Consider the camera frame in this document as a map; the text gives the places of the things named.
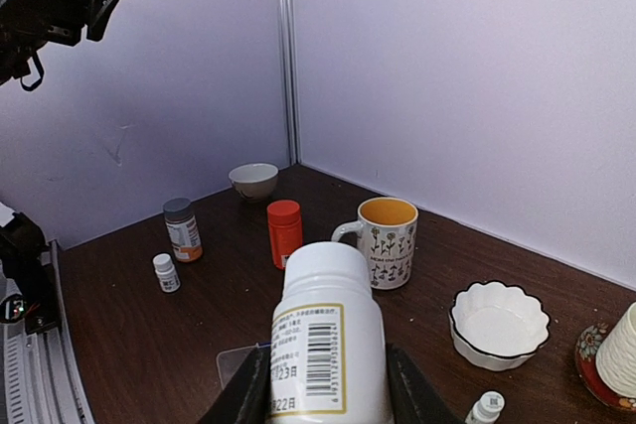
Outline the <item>small white pill bottle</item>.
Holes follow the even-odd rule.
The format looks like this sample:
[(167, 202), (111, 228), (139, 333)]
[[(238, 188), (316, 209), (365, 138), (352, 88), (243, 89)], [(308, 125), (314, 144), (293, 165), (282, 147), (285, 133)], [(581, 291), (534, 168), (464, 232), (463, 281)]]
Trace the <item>small white pill bottle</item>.
[(164, 293), (174, 293), (179, 290), (181, 282), (172, 257), (168, 253), (160, 253), (153, 257), (152, 264)]

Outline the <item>orange pill bottle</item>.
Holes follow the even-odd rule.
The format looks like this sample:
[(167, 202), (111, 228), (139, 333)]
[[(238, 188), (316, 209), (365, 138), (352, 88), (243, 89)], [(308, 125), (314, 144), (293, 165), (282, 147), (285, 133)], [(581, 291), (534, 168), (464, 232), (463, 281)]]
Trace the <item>orange pill bottle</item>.
[(284, 270), (289, 256), (303, 245), (301, 207), (293, 200), (279, 200), (269, 204), (266, 212), (272, 261)]

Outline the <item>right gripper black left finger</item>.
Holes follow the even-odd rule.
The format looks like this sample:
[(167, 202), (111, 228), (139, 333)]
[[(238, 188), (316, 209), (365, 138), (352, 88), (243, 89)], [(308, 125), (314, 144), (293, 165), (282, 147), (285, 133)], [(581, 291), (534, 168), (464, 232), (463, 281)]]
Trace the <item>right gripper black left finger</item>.
[(199, 423), (264, 423), (268, 413), (269, 349), (254, 349)]

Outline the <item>clear plastic pill organizer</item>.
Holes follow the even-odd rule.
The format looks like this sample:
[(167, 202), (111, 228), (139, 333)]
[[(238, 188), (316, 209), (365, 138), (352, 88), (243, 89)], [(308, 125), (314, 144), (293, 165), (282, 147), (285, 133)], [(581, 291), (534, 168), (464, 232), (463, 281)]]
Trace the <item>clear plastic pill organizer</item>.
[(232, 378), (238, 372), (247, 356), (254, 349), (269, 349), (270, 342), (256, 343), (254, 345), (225, 350), (216, 357), (217, 371), (221, 389), (225, 389)]

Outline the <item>grey-capped orange label bottle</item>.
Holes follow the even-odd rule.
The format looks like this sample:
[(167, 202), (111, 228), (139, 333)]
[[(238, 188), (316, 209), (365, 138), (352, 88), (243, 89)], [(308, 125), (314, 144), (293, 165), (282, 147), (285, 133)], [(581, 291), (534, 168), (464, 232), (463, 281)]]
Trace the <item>grey-capped orange label bottle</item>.
[(203, 245), (192, 203), (175, 198), (163, 205), (163, 216), (175, 258), (190, 263), (203, 255)]

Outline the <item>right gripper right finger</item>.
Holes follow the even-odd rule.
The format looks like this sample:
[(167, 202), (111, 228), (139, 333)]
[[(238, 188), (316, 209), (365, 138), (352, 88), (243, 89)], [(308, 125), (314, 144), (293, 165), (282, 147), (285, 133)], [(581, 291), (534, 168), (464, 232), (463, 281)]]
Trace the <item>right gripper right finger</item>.
[(387, 370), (397, 424), (458, 424), (457, 417), (406, 351), (387, 344)]

